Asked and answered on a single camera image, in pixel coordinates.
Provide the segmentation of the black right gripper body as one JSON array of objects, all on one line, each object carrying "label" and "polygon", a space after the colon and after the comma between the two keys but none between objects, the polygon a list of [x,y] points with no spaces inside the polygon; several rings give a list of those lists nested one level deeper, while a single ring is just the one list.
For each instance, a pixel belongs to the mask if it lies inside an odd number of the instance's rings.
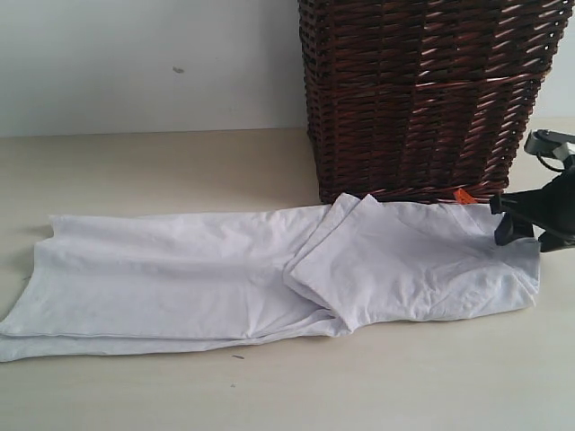
[{"label": "black right gripper body", "polygon": [[544,232],[539,236],[541,252],[574,247],[574,168],[556,176],[540,189],[530,190],[533,224]]}]

